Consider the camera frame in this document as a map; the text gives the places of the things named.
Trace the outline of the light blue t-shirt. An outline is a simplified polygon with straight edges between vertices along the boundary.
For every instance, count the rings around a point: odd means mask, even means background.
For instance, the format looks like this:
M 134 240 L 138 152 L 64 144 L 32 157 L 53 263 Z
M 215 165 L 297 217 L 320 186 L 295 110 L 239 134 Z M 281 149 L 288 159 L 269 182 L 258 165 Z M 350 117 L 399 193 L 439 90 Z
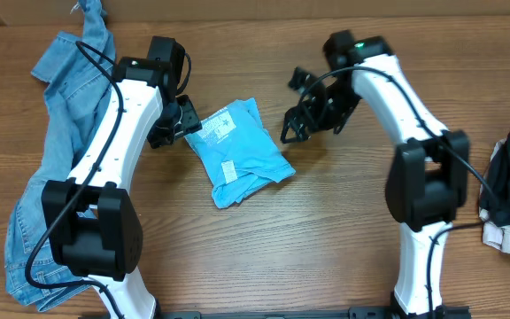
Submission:
M 201 124 L 185 139 L 205 167 L 219 209 L 296 173 L 265 129 L 253 97 L 230 103 Z

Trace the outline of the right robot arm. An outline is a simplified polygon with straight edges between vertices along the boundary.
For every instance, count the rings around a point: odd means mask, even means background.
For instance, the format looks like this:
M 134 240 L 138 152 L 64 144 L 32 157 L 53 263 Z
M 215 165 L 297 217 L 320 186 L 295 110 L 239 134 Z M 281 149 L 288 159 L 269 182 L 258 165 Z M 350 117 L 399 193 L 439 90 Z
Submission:
M 373 110 L 394 145 L 385 201 L 399 225 L 398 280 L 387 307 L 352 307 L 350 318 L 469 318 L 468 307 L 443 302 L 446 239 L 467 199 L 469 140 L 451 132 L 422 103 L 381 36 L 357 40 L 348 30 L 323 45 L 330 85 L 298 67 L 288 83 L 300 99 L 284 117 L 281 140 L 339 134 L 360 101 Z

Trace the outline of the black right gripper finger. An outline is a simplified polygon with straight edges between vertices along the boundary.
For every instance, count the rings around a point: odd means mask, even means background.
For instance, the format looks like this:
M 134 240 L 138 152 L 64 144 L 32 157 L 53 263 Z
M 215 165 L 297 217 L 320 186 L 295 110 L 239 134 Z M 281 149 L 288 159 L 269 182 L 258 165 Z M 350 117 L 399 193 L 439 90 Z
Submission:
M 310 136 L 306 132 L 305 116 L 297 108 L 290 108 L 284 115 L 282 133 L 283 144 L 307 141 Z
M 304 93 L 308 96 L 321 95 L 321 83 L 318 82 L 318 77 L 298 66 L 293 71 L 288 87 L 299 95 Z

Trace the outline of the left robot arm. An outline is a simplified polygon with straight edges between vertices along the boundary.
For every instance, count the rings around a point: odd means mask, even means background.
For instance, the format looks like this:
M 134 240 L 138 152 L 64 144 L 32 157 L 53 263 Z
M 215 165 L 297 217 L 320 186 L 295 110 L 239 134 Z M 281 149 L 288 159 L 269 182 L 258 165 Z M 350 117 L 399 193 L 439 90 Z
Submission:
M 138 268 L 143 229 L 129 197 L 145 144 L 171 145 L 202 128 L 184 94 L 191 71 L 185 49 L 155 36 L 146 58 L 124 57 L 105 77 L 112 97 L 89 148 L 64 181 L 42 191 L 53 260 L 92 285 L 111 318 L 160 318 L 158 300 Z

